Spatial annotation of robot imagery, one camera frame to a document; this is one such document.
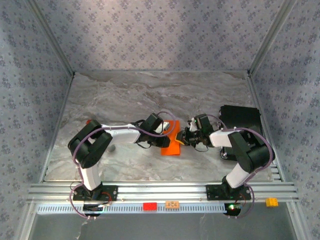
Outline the yellow toy brick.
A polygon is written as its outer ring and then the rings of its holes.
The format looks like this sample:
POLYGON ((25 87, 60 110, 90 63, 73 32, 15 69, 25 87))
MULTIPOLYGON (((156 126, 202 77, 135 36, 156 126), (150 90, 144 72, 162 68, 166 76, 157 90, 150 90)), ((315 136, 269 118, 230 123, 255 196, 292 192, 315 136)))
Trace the yellow toy brick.
POLYGON ((268 197, 265 199, 265 205, 268 208, 275 208, 279 206, 278 199, 275 197, 268 197))

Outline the orange cloth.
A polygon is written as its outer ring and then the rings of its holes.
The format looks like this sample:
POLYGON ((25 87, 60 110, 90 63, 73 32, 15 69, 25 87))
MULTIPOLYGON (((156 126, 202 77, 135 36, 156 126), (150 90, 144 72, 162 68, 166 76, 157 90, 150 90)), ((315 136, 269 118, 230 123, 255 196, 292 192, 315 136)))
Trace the orange cloth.
POLYGON ((180 143, 176 141, 176 136, 178 132, 181 130, 180 121, 175 121, 175 127, 173 131, 168 135, 170 139, 169 147, 161 148, 162 156, 179 156, 180 155, 180 143))

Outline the aluminium mounting rail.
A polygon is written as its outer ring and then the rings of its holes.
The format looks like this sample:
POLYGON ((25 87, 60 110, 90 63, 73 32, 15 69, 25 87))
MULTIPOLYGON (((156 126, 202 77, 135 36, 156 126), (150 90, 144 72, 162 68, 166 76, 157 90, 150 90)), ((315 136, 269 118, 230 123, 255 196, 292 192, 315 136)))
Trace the aluminium mounting rail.
MULTIPOLYGON (((47 181, 32 184, 28 190, 27 201, 37 203, 66 203, 76 182, 47 181)), ((205 202, 206 185, 218 182, 205 181, 105 181, 105 186, 118 186, 117 200, 129 202, 205 202)), ((257 202, 267 198, 276 198, 279 202, 297 202, 296 186, 292 182, 267 181, 250 182, 257 202)))

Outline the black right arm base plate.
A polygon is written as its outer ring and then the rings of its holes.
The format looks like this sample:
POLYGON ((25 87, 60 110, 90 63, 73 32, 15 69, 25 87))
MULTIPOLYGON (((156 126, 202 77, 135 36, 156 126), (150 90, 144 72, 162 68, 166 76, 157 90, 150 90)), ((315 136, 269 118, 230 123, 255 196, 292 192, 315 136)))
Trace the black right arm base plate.
POLYGON ((205 186, 208 201, 251 200, 251 191, 247 186, 231 188, 226 184, 208 184, 205 186))

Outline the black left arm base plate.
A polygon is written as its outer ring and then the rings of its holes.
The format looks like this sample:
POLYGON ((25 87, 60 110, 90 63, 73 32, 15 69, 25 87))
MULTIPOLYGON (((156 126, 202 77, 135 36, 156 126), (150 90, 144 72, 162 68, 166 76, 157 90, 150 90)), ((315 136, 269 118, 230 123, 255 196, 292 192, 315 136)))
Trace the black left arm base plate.
POLYGON ((99 185, 93 190, 88 190, 84 185, 75 189, 72 199, 74 201, 116 201, 118 195, 117 185, 99 185))

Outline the black ribbed tray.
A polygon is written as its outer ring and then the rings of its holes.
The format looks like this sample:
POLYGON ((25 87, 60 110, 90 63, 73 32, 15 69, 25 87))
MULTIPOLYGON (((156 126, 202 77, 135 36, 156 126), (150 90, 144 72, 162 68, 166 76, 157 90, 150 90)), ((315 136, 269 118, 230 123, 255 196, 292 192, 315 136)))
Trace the black ribbed tray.
POLYGON ((236 105, 223 105, 219 109, 219 119, 228 129, 254 128, 260 134, 263 132, 261 114, 257 108, 236 105))

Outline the aluminium frame post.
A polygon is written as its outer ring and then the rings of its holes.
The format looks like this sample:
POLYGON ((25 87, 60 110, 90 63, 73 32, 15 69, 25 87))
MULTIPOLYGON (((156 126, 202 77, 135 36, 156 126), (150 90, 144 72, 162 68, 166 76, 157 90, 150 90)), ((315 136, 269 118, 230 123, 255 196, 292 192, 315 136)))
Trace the aluminium frame post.
POLYGON ((267 31, 261 46, 259 47, 247 73, 250 77, 254 76, 257 70, 259 69, 261 63, 266 57, 268 51, 270 50, 273 42, 275 41, 277 35, 281 31, 284 23, 286 22, 289 14, 291 13, 293 7, 297 3, 297 0, 283 0, 282 4, 275 15, 275 18, 267 31))

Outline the red toy brick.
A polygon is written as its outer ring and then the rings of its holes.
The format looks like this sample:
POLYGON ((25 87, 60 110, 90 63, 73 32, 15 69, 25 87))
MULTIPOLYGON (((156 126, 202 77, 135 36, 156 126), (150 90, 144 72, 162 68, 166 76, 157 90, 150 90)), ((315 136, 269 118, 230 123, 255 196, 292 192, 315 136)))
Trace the red toy brick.
POLYGON ((142 205, 142 209, 144 212, 157 211, 158 204, 156 202, 144 202, 142 205))

